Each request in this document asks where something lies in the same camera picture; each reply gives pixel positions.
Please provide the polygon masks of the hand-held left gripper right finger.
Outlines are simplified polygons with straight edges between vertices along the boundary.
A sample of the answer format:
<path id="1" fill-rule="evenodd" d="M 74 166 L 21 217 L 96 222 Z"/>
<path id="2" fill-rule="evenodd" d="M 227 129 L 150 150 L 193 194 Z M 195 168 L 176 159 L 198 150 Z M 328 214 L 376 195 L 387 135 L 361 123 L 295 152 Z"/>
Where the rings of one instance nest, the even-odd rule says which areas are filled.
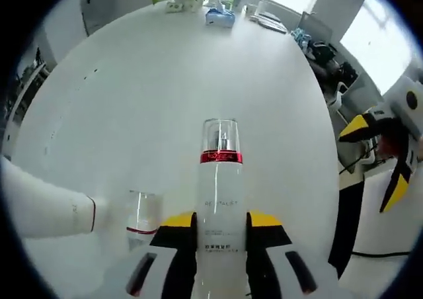
<path id="1" fill-rule="evenodd" d="M 335 268 L 308 254 L 269 214 L 247 212 L 246 273 L 252 298 L 343 298 Z"/>

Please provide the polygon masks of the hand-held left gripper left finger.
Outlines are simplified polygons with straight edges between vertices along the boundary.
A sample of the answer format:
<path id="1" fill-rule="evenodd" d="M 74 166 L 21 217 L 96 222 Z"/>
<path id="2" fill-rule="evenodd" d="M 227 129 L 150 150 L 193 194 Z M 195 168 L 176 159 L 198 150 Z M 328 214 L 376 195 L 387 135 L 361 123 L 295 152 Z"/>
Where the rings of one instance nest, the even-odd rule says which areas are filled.
<path id="1" fill-rule="evenodd" d="M 190 298 L 197 273 L 195 212 L 171 216 L 148 245 L 113 266 L 99 298 Z"/>

